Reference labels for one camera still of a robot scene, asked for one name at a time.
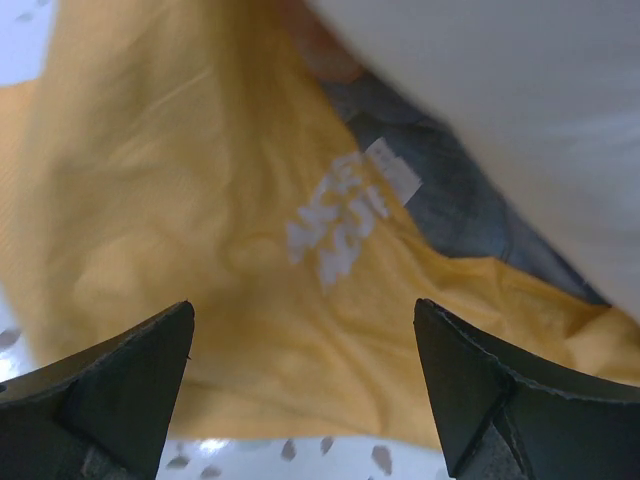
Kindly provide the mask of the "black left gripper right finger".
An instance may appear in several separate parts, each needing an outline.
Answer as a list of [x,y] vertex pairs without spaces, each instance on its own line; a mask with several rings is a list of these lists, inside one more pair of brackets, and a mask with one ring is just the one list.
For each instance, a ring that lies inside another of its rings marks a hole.
[[414,330],[454,479],[636,479],[639,390],[562,367],[436,303]]

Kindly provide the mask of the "orange mickey mouse pillowcase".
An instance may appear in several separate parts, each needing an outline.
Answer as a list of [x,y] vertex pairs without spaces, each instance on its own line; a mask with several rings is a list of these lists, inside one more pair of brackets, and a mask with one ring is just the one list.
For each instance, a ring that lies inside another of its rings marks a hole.
[[260,1],[63,1],[1,114],[1,280],[36,360],[191,301],[179,435],[437,447],[420,298],[639,382],[623,313],[426,243]]

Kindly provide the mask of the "cream quilted pillow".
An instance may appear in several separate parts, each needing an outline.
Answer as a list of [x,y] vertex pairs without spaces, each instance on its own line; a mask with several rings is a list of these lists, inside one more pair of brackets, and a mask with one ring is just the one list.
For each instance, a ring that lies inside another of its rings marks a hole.
[[639,314],[635,1],[313,1],[338,42],[445,122],[515,209]]

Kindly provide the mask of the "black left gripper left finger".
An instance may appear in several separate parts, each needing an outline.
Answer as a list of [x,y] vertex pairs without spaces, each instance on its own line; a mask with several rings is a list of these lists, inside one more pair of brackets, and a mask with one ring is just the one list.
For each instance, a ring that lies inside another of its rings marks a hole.
[[153,479],[195,312],[179,302],[134,328],[1,384],[4,479]]

